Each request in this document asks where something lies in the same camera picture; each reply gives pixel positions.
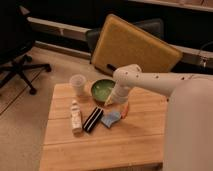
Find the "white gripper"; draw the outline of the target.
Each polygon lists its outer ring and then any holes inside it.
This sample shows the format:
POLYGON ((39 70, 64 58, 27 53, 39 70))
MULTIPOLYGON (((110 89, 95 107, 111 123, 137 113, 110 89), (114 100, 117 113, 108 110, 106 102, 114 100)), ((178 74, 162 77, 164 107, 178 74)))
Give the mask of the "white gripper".
POLYGON ((116 83, 107 100, 105 101, 104 105, 108 106, 113 103, 115 104, 125 103, 128 100, 129 92, 130 88, 128 86, 123 86, 116 83))

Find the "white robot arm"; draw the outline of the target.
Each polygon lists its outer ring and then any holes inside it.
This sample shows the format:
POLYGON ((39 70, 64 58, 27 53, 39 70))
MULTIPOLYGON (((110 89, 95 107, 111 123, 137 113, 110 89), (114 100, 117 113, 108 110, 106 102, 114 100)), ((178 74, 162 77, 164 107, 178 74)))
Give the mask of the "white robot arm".
POLYGON ((169 98, 163 171, 213 171, 213 75, 144 73, 136 65, 113 72, 110 100, 124 103, 141 87, 169 98))

